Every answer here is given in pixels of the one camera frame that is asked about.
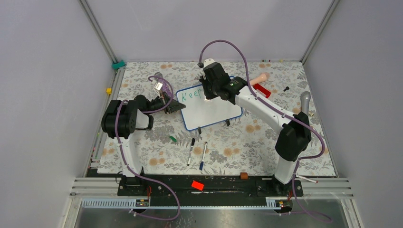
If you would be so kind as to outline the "blue framed whiteboard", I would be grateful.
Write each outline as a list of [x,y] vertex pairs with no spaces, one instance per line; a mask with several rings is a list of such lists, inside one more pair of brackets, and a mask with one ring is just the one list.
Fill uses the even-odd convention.
[[219,97],[208,100],[202,84],[178,90],[176,98],[179,103],[185,105],[181,115],[187,131],[238,118],[243,114],[241,107]]

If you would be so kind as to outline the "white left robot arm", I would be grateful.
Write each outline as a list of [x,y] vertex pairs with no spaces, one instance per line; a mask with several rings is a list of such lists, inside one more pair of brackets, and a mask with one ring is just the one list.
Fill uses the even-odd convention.
[[166,92],[152,100],[144,95],[138,95],[132,100],[111,100],[107,106],[101,120],[101,128],[117,146],[123,167],[121,174],[125,177],[135,177],[129,183],[129,189],[135,195],[144,194],[147,191],[147,183],[139,178],[144,169],[134,145],[134,132],[152,130],[153,113],[163,111],[165,114],[171,114],[185,107],[185,104],[172,99]]

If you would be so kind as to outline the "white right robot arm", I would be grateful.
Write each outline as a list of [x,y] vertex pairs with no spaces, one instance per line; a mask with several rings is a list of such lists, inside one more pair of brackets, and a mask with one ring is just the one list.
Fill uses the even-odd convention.
[[231,78],[222,65],[213,59],[198,63],[198,66],[203,70],[199,81],[208,100],[219,97],[242,107],[267,123],[278,134],[275,151],[279,160],[272,188],[277,195],[286,195],[292,187],[290,181],[297,159],[312,139],[308,129],[308,116],[304,112],[294,114],[283,111],[271,101],[264,104],[264,98],[253,94],[246,80],[238,76]]

